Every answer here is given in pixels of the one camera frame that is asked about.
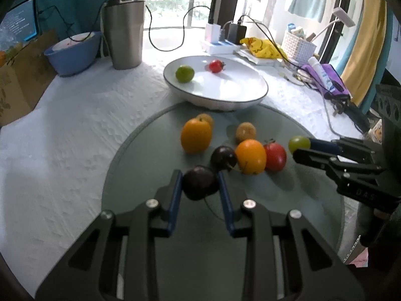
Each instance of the white bowl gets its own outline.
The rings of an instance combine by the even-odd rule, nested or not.
[[[225,67],[219,73],[212,73],[208,65],[216,59],[224,62]],[[189,83],[182,84],[176,79],[176,70],[181,65],[195,70]],[[259,104],[268,91],[266,81],[254,68],[216,56],[186,56],[174,60],[164,68],[164,78],[178,96],[211,110],[245,109]]]
[[[77,45],[80,42],[76,42],[76,41],[83,40],[84,38],[88,37],[88,34],[89,33],[81,33],[78,35],[74,35],[74,36],[72,36],[72,39],[74,41],[68,37],[65,40],[62,40],[61,42],[58,42],[57,44],[53,45],[53,51],[60,51],[65,48],[69,48],[71,46]],[[88,38],[91,38],[93,36],[95,36],[95,33],[91,33]]]

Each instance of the lime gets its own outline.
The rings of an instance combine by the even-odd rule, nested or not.
[[[179,66],[176,71],[176,78],[182,84],[189,83],[194,75],[195,71],[190,66]]]
[[[288,142],[288,149],[293,154],[298,148],[310,148],[310,140],[308,137],[302,135],[296,135],[292,137]]]

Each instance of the white basket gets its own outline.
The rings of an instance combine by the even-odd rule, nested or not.
[[[307,42],[287,31],[284,33],[283,44],[281,45],[287,57],[297,61],[300,66],[308,63],[316,47],[315,44]]]

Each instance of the stainless steel tumbler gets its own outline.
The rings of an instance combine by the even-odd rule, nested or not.
[[[104,8],[104,35],[117,70],[142,62],[144,0],[109,0]]]

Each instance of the orange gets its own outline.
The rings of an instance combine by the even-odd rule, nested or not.
[[[207,121],[193,118],[181,130],[181,146],[188,154],[205,151],[212,141],[212,127]]]
[[[259,141],[254,139],[244,140],[236,148],[235,155],[243,174],[259,174],[264,171],[266,151]]]

